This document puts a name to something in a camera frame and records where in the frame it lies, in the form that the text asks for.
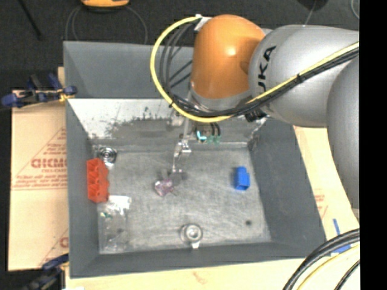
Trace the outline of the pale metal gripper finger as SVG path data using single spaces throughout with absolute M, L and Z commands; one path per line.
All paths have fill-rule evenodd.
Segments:
M 191 154 L 192 149 L 189 146 L 188 140 L 180 140 L 174 148 L 172 173 L 183 173 Z

